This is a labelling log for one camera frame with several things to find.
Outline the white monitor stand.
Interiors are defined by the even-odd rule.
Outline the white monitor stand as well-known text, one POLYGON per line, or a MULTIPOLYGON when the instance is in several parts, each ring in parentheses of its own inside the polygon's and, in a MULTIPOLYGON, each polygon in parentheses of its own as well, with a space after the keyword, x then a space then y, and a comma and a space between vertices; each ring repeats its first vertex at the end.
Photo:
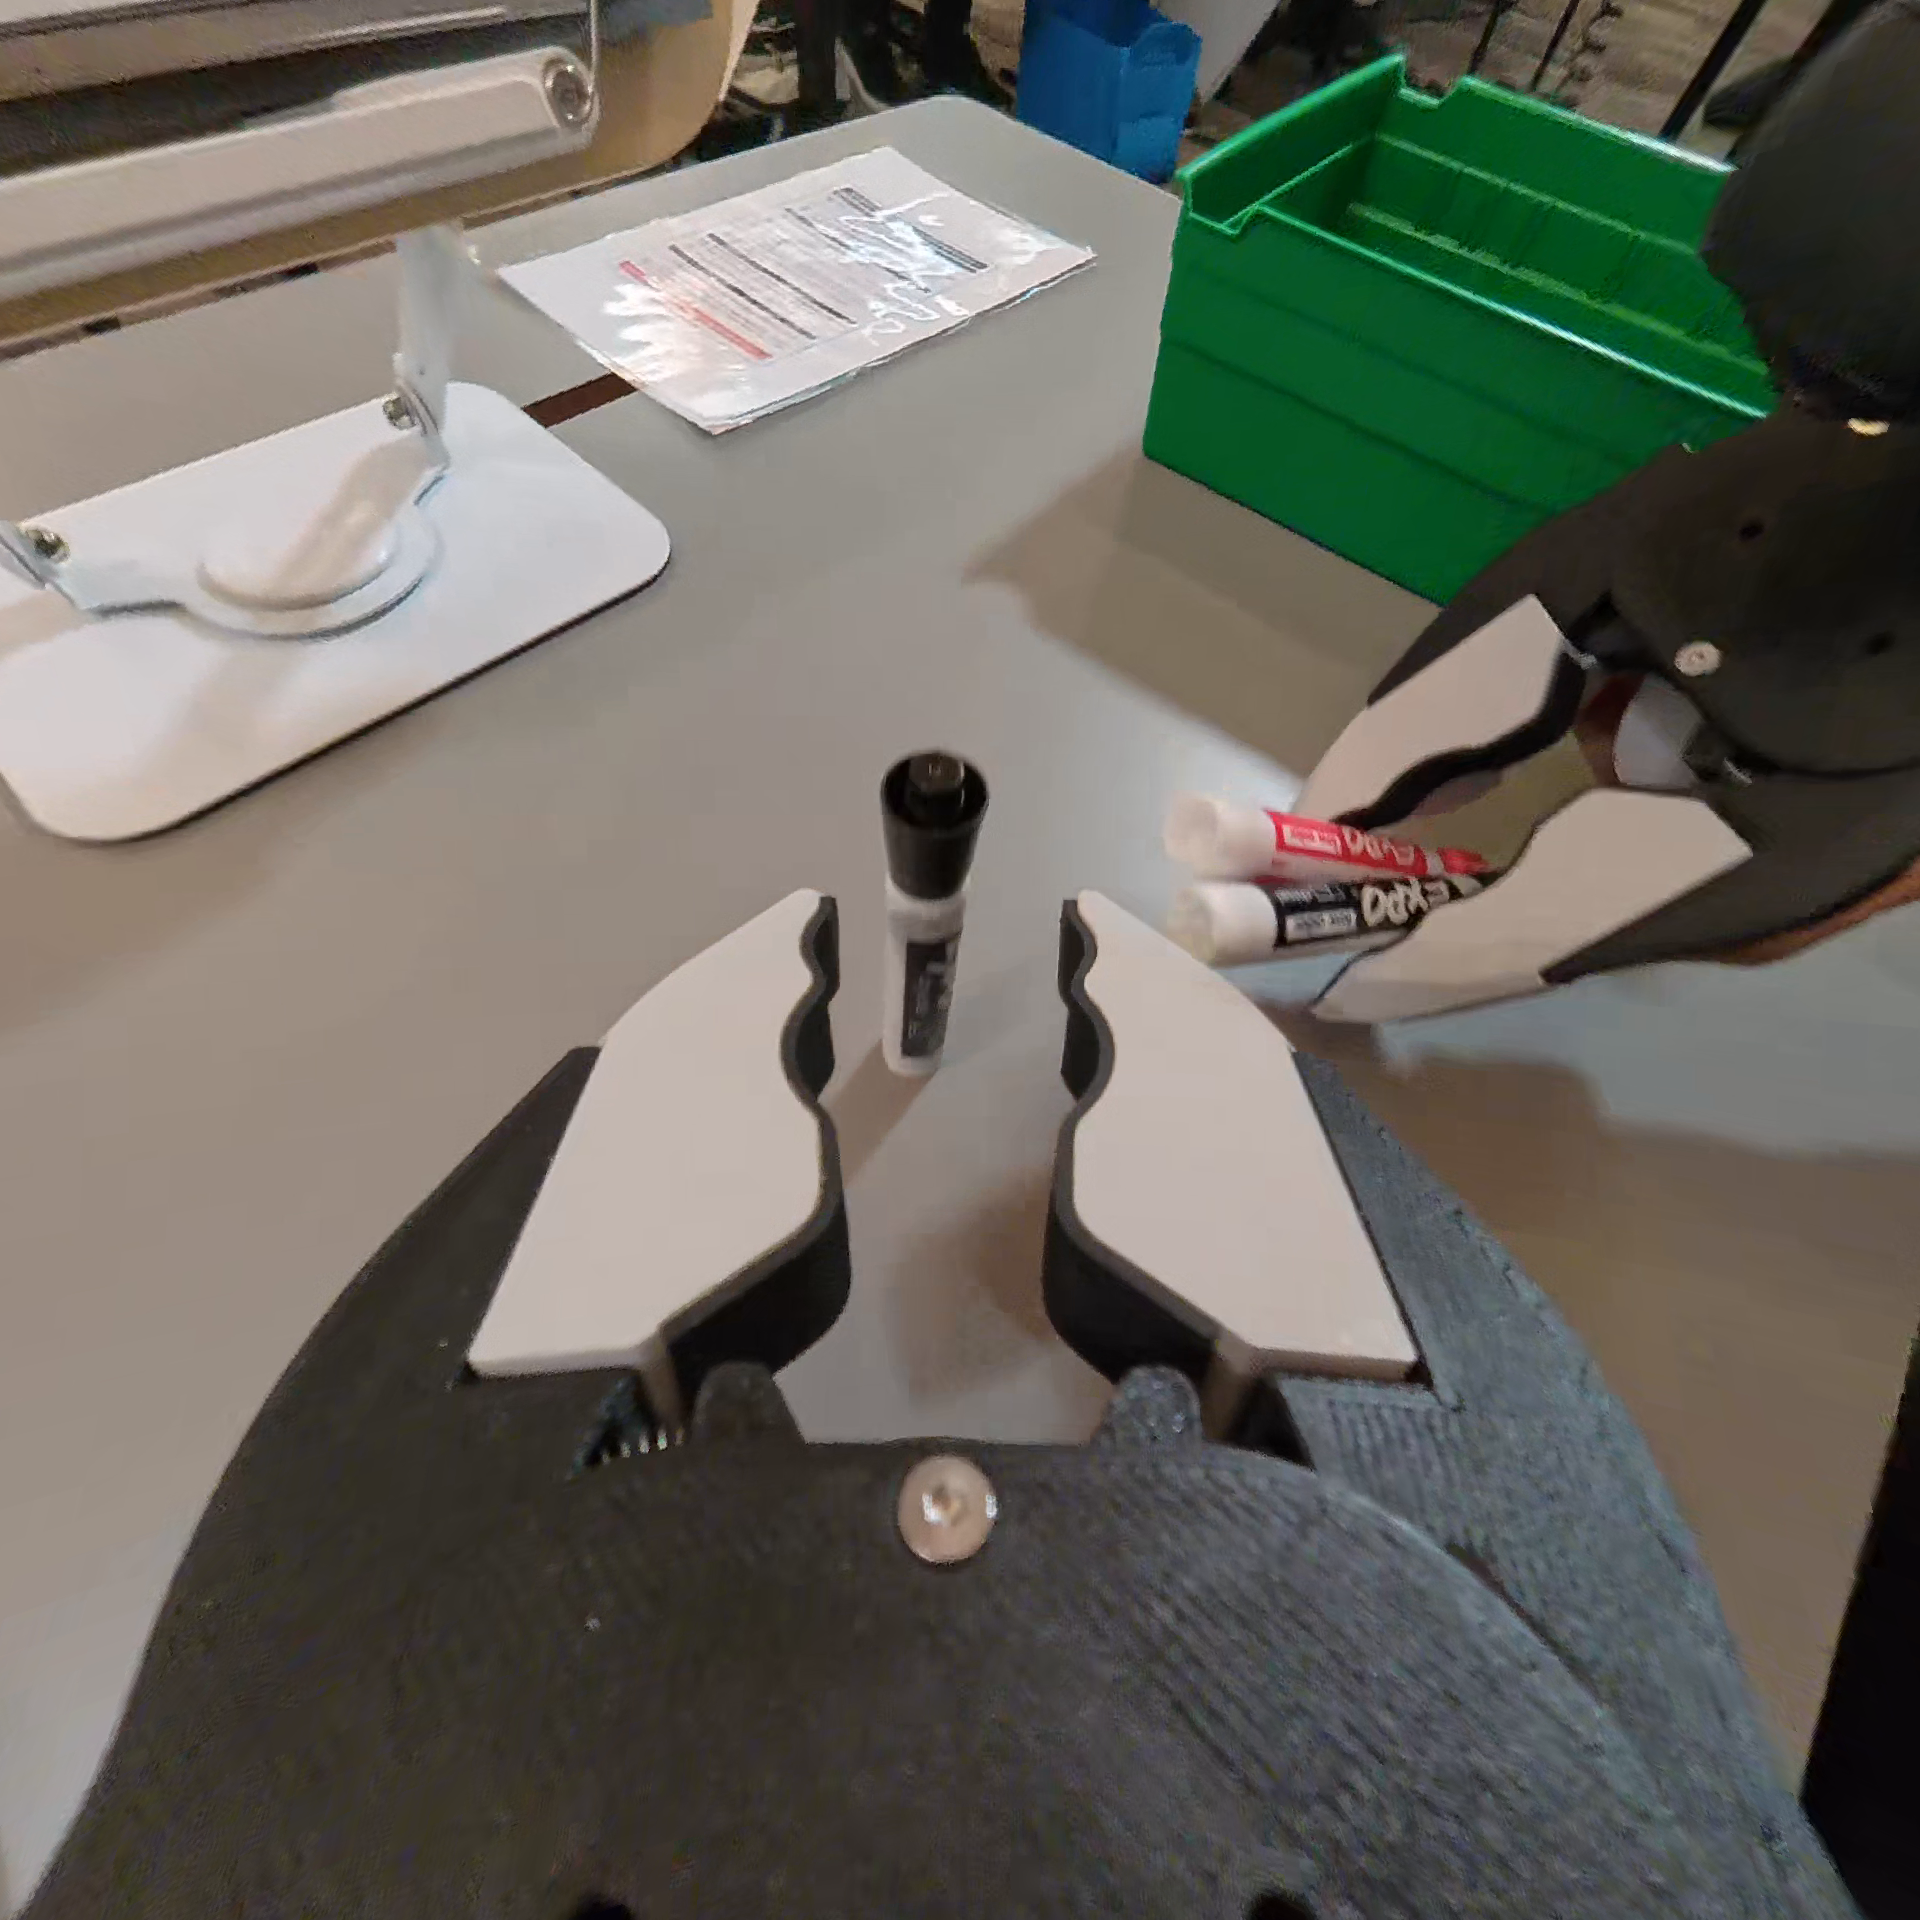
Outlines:
POLYGON ((4 522, 3 778, 43 833, 178 829, 660 578, 660 517, 454 378, 466 237, 397 262, 382 401, 4 522))

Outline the black dry erase marker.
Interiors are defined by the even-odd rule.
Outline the black dry erase marker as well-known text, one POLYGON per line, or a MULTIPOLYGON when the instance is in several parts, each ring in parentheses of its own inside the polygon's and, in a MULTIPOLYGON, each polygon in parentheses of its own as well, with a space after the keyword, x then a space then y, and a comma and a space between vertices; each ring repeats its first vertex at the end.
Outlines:
POLYGON ((1203 881, 1173 900, 1164 933, 1195 961, 1230 971, 1392 949, 1440 908, 1484 893, 1480 876, 1203 881))
POLYGON ((990 802, 985 773, 946 749, 896 760, 881 783, 881 1059, 901 1078, 933 1077, 946 1055, 969 888, 990 802))

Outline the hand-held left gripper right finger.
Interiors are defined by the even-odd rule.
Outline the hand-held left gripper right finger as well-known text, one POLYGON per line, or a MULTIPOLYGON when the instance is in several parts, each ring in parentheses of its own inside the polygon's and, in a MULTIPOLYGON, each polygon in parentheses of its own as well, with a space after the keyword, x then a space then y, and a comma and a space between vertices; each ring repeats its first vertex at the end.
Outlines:
POLYGON ((1423 1357, 1292 1044, 1097 890, 1062 905, 1062 1123, 1043 1303, 1108 1382, 1163 1369, 1209 1429, 1284 1376, 1409 1386, 1423 1357))

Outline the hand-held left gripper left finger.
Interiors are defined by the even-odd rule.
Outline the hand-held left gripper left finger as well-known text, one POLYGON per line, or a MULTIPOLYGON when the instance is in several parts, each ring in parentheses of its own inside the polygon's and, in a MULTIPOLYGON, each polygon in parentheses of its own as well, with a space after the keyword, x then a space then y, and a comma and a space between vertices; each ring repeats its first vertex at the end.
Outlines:
POLYGON ((770 1375, 853 1291, 835 1072, 839 905, 801 888, 615 1021, 468 1346, 482 1381, 636 1376, 684 1420, 770 1375))

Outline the laminated paper sheet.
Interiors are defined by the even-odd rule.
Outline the laminated paper sheet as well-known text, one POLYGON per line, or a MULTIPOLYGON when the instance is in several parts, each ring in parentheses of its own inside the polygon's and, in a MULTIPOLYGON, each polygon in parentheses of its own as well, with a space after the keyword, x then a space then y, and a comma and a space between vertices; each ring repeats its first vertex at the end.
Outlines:
POLYGON ((1092 269, 892 149, 502 267, 590 359, 720 437, 1092 269))

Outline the red dry erase marker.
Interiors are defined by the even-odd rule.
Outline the red dry erase marker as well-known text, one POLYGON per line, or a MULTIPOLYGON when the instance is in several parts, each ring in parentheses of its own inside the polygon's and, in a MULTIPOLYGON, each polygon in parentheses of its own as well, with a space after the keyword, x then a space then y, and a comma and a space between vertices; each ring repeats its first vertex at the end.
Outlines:
POLYGON ((1462 849, 1420 844, 1215 796, 1182 795, 1167 810, 1168 860, 1203 882, 1332 887, 1388 881, 1491 882, 1499 868, 1462 849))

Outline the person's right hand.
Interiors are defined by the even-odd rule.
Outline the person's right hand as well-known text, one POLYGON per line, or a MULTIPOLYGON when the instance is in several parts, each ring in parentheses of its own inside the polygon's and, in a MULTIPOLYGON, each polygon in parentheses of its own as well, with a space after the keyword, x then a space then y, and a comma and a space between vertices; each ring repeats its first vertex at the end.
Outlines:
POLYGON ((1708 957, 1708 961, 1713 964, 1737 969, 1763 969, 1781 964, 1801 952, 1829 944, 1884 915, 1903 911, 1916 900, 1918 862, 1913 862, 1882 887, 1863 895, 1858 900, 1846 903, 1818 922, 1783 928, 1767 934, 1765 939, 1717 951, 1708 957))

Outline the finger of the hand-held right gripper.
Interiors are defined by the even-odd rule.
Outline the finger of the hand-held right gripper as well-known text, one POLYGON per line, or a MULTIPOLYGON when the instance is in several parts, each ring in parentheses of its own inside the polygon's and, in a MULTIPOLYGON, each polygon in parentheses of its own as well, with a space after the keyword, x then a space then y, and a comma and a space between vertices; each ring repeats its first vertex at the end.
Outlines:
POLYGON ((1548 816, 1499 881, 1338 972, 1316 1019, 1394 1024, 1543 995, 1552 969, 1750 857, 1702 801, 1588 790, 1548 816))
POLYGON ((1527 595, 1360 708, 1310 769, 1298 808, 1338 825, 1415 819, 1568 732, 1584 687, 1563 626, 1527 595))

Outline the green plastic bin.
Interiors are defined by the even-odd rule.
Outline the green plastic bin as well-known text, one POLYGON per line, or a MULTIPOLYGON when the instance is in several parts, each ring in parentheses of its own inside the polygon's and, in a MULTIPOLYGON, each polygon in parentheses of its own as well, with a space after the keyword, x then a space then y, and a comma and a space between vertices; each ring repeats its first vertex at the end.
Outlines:
POLYGON ((1178 176, 1149 461, 1446 605, 1776 391, 1701 260, 1733 168, 1388 56, 1178 176))

